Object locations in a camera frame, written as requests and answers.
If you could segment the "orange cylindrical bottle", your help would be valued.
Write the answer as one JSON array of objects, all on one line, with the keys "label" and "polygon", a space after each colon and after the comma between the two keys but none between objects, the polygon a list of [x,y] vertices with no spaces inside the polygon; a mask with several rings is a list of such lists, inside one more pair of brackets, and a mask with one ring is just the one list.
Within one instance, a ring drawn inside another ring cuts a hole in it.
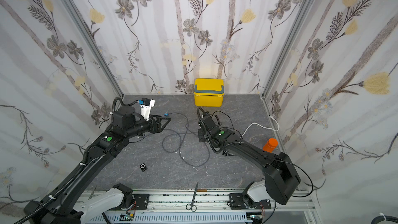
[{"label": "orange cylindrical bottle", "polygon": [[275,138],[270,138],[266,144],[263,146],[263,150],[266,152],[273,152],[278,146],[278,140]]}]

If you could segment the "black handled scissors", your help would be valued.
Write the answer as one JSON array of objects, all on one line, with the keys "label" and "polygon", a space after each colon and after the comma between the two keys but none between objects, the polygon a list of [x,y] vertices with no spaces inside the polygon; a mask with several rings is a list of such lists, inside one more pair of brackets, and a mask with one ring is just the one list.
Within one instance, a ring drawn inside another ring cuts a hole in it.
[{"label": "black handled scissors", "polygon": [[186,210],[187,211],[192,211],[192,212],[196,212],[197,211],[197,206],[195,205],[195,198],[197,196],[197,192],[198,192],[198,186],[199,183],[196,183],[194,192],[193,192],[193,196],[192,196],[192,200],[190,203],[187,203],[186,205]]}]

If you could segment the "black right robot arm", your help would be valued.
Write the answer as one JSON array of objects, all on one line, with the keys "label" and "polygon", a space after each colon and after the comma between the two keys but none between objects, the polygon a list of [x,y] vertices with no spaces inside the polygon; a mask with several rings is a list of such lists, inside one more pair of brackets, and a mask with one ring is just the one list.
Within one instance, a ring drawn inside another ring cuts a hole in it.
[{"label": "black right robot arm", "polygon": [[301,179],[287,154],[264,151],[232,130],[220,129],[213,121],[199,121],[199,127],[200,141],[207,142],[214,153],[231,152],[261,170],[263,179],[251,182],[242,193],[248,208],[254,208],[264,200],[274,200],[281,205],[288,203]]}]

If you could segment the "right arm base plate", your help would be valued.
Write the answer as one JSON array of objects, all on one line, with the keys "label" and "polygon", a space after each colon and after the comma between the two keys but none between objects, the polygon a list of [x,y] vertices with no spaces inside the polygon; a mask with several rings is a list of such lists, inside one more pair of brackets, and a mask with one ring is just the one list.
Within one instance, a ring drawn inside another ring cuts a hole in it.
[{"label": "right arm base plate", "polygon": [[243,195],[242,193],[229,194],[228,206],[232,210],[272,209],[269,199],[262,200],[260,202],[254,202],[250,200],[247,196]]}]

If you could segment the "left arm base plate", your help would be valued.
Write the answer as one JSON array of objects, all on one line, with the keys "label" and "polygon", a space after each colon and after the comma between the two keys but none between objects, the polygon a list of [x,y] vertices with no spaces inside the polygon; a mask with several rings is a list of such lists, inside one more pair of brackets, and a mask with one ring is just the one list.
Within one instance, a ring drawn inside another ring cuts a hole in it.
[{"label": "left arm base plate", "polygon": [[149,203],[149,194],[134,194],[127,196],[127,211],[146,211]]}]

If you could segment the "black mp3 player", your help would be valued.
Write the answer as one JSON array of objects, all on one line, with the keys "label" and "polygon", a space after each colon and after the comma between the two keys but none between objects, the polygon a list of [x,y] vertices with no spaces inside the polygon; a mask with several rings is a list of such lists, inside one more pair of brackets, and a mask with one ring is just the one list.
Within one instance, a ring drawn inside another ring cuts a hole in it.
[{"label": "black mp3 player", "polygon": [[144,171],[147,170],[147,167],[146,167],[146,165],[145,165],[144,163],[142,163],[142,164],[140,165],[140,169],[142,170],[142,172],[144,172]]}]

